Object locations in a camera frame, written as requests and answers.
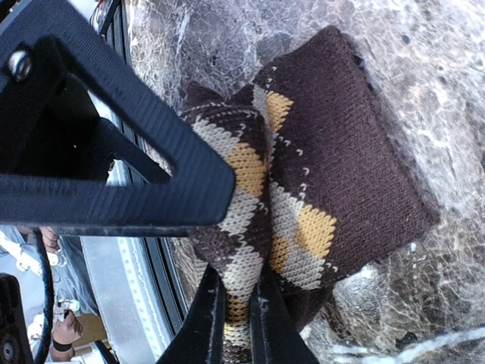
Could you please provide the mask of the brown argyle sock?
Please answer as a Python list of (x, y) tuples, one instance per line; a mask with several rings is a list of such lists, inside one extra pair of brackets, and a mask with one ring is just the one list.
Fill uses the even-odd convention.
[(252, 361), (249, 300), (265, 265), (302, 329), (337, 281), (439, 222), (335, 27), (270, 61), (231, 97), (190, 83), (182, 116), (236, 173), (226, 218), (189, 234), (227, 290), (225, 363)]

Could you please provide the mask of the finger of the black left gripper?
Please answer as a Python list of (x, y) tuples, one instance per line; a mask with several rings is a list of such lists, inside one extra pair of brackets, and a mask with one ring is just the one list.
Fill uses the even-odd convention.
[(67, 1), (1, 3), (1, 221), (62, 235), (212, 226), (232, 168)]

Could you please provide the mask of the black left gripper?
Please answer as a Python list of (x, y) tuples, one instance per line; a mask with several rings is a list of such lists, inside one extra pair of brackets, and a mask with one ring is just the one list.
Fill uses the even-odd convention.
[(13, 275), (1, 273), (1, 364), (32, 364), (20, 286)]

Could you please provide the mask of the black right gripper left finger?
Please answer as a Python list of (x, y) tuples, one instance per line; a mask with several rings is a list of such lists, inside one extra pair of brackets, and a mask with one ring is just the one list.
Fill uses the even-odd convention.
[(223, 362), (226, 290), (218, 273), (208, 266), (182, 328), (158, 359), (159, 364)]

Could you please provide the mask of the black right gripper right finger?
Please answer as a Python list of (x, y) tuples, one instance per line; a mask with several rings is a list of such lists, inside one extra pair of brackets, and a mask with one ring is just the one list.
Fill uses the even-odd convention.
[(318, 364), (293, 326), (268, 265), (252, 291), (250, 331), (254, 364)]

